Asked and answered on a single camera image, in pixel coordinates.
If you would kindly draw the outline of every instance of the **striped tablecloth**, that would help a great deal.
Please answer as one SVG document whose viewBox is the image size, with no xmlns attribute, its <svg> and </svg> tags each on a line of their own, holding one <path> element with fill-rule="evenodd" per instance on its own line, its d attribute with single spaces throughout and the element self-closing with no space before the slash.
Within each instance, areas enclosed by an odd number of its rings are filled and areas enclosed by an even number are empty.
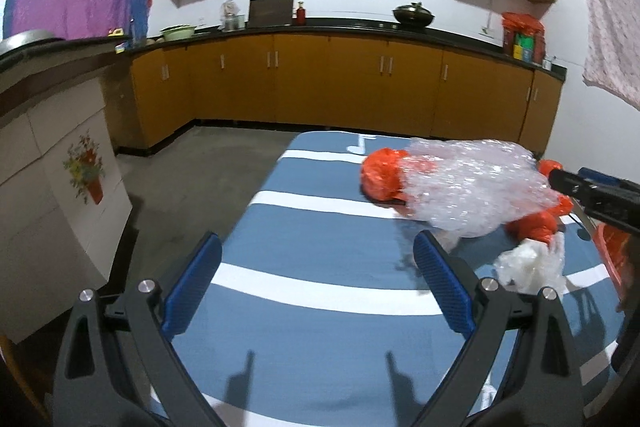
<svg viewBox="0 0 640 427">
<path fill-rule="evenodd" d="M 407 143 L 301 134 L 226 240 L 223 264 L 173 344 L 230 427 L 405 427 L 451 366 L 462 336 L 410 260 L 424 223 L 369 203 L 359 188 L 367 154 Z M 588 404 L 612 377 L 622 315 L 593 243 L 566 223 L 562 302 Z M 454 254 L 486 276 L 513 247 L 500 229 L 462 240 Z M 474 411 L 491 402 L 514 338 L 505 335 Z"/>
</svg>

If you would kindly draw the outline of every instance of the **flower pot decal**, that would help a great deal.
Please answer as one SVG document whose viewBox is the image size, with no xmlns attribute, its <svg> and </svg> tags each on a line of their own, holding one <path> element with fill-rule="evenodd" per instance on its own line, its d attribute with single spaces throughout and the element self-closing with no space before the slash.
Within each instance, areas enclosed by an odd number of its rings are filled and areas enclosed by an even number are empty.
<svg viewBox="0 0 640 427">
<path fill-rule="evenodd" d="M 71 185 L 77 190 L 76 198 L 82 196 L 84 204 L 89 196 L 95 204 L 102 201 L 102 184 L 100 176 L 104 177 L 102 157 L 97 155 L 98 144 L 89 136 L 89 131 L 80 136 L 77 145 L 72 144 L 66 151 L 68 159 L 63 166 L 71 174 Z"/>
</svg>

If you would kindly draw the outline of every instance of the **concrete floor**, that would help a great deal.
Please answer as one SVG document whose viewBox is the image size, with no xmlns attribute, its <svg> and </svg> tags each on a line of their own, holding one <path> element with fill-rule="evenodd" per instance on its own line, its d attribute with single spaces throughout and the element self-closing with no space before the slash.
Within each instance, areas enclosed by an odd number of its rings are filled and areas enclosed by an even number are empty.
<svg viewBox="0 0 640 427">
<path fill-rule="evenodd" d="M 118 155 L 140 231 L 127 284 L 157 277 L 208 230 L 224 240 L 296 134 L 194 127 L 149 158 Z"/>
</svg>

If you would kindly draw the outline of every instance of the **clear plastic bag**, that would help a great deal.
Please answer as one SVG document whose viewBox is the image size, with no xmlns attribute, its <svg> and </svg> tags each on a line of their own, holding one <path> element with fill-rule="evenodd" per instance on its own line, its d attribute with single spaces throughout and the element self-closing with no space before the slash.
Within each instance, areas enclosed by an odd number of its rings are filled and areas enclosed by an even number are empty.
<svg viewBox="0 0 640 427">
<path fill-rule="evenodd" d="M 517 144 L 414 138 L 406 150 L 399 166 L 410 216 L 460 237 L 558 204 L 531 153 Z"/>
<path fill-rule="evenodd" d="M 551 286 L 559 296 L 566 290 L 564 269 L 564 233 L 558 232 L 547 246 L 525 239 L 516 248 L 500 254 L 494 263 L 498 281 L 513 285 L 519 293 L 537 295 L 540 288 Z"/>
</svg>

